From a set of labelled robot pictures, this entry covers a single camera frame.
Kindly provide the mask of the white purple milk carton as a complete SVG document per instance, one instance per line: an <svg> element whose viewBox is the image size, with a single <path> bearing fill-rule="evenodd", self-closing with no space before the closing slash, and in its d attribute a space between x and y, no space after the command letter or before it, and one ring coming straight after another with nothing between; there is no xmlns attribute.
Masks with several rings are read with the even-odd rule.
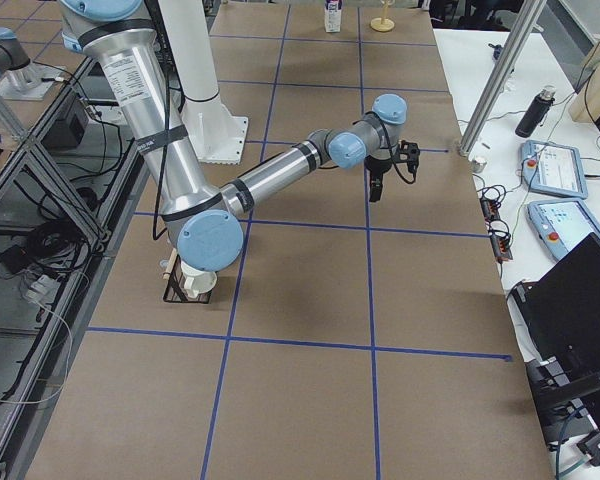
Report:
<svg viewBox="0 0 600 480"><path fill-rule="evenodd" d="M341 30L342 1L324 1L324 28L326 33L339 33Z"/></svg>

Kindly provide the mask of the white cup in rack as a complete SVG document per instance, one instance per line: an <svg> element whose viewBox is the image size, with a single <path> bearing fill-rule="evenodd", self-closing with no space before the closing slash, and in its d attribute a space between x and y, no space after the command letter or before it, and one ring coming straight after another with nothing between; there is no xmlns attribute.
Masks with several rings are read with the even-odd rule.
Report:
<svg viewBox="0 0 600 480"><path fill-rule="evenodd" d="M210 293L217 283L217 274L213 271L198 270L187 263L181 263L181 272L184 276L183 290L191 299L201 294Z"/></svg>

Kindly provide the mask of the small white tape roll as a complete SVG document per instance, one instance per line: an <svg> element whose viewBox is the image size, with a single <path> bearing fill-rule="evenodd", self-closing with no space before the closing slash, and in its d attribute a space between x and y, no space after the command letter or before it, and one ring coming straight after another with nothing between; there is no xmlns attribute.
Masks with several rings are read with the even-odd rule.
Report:
<svg viewBox="0 0 600 480"><path fill-rule="evenodd" d="M483 156L475 156L471 159L471 169L473 173L481 173L484 171L487 165L487 159Z"/></svg>

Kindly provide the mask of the wooden stand with round base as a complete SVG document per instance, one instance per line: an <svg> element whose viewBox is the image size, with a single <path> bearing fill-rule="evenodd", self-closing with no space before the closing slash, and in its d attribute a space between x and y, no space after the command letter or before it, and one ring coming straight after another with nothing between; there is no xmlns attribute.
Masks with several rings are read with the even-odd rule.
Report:
<svg viewBox="0 0 600 480"><path fill-rule="evenodd" d="M389 18L389 9L395 3L394 0L382 0L382 10L379 17L370 21L370 27L380 33L390 32L395 28L395 23Z"/></svg>

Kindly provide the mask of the black water bottle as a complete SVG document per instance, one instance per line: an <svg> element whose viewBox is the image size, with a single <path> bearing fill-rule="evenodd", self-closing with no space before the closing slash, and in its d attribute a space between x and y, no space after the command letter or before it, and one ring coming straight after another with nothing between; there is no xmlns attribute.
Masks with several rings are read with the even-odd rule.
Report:
<svg viewBox="0 0 600 480"><path fill-rule="evenodd" d="M515 128L515 135L529 138L541 121L546 117L555 102L556 87L545 85L533 98L523 117Z"/></svg>

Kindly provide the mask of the upper blue teach pendant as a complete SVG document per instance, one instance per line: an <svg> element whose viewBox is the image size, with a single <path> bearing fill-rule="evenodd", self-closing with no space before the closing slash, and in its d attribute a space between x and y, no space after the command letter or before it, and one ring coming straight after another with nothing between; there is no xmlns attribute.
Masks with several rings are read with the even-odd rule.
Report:
<svg viewBox="0 0 600 480"><path fill-rule="evenodd" d="M588 189L577 148L527 140L520 147L521 173L532 192L586 199Z"/></svg>

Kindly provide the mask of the blue teach pendant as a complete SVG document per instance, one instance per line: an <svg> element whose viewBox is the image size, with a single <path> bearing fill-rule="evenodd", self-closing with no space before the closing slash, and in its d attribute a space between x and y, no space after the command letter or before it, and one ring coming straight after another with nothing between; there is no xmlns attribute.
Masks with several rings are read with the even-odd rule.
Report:
<svg viewBox="0 0 600 480"><path fill-rule="evenodd" d="M564 258L590 233L600 238L600 224L583 200L539 200L527 205L539 239L556 260Z"/></svg>
<svg viewBox="0 0 600 480"><path fill-rule="evenodd" d="M577 148L527 140L520 147L521 173L532 192L586 199L588 189Z"/></svg>

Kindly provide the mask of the lower blue teach pendant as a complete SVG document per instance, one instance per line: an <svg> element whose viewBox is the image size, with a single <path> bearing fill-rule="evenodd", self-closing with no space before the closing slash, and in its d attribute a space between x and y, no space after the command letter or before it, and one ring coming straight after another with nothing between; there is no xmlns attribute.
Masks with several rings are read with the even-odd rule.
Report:
<svg viewBox="0 0 600 480"><path fill-rule="evenodd" d="M600 224L583 200L539 200L527 205L539 239L556 260L564 258L590 233L600 238Z"/></svg>

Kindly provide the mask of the black laptop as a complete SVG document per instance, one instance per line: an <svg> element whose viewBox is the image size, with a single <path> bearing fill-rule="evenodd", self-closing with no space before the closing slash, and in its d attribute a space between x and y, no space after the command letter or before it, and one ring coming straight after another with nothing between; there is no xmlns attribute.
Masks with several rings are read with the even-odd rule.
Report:
<svg viewBox="0 0 600 480"><path fill-rule="evenodd" d="M600 371L600 238L587 235L524 294L543 359L578 377Z"/></svg>

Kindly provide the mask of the black power adapter box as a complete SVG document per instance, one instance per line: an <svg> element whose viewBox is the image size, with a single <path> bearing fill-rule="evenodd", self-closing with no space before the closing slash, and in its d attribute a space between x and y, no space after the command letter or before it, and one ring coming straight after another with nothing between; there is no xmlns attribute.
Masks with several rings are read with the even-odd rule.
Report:
<svg viewBox="0 0 600 480"><path fill-rule="evenodd" d="M76 148L84 137L88 123L89 118L80 98L77 95L70 96L59 110L42 144L47 149Z"/></svg>

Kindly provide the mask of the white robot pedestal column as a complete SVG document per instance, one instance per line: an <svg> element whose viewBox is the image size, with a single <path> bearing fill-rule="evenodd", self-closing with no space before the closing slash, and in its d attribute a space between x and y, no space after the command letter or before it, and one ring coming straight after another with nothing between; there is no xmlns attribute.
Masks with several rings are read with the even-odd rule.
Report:
<svg viewBox="0 0 600 480"><path fill-rule="evenodd" d="M181 118L199 161L238 164L249 120L224 105L203 3L160 0L160 14L184 95Z"/></svg>

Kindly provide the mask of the aluminium frame post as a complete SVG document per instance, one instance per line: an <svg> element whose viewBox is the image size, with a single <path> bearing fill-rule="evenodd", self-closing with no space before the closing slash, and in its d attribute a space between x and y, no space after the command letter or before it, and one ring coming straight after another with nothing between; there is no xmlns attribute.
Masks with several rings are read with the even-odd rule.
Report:
<svg viewBox="0 0 600 480"><path fill-rule="evenodd" d="M507 78L523 50L526 41L546 6L546 0L526 0L504 43L502 53L492 69L485 88L460 140L458 151L467 157L478 140Z"/></svg>

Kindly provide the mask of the black monitor stand bracket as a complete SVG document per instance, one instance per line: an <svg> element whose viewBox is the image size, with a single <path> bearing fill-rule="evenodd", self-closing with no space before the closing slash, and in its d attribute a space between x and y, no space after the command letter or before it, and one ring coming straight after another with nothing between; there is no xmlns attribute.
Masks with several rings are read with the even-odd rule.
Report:
<svg viewBox="0 0 600 480"><path fill-rule="evenodd" d="M556 450L571 437L594 432L588 416L600 428L600 370L570 380L553 359L528 362L526 373L547 446Z"/></svg>

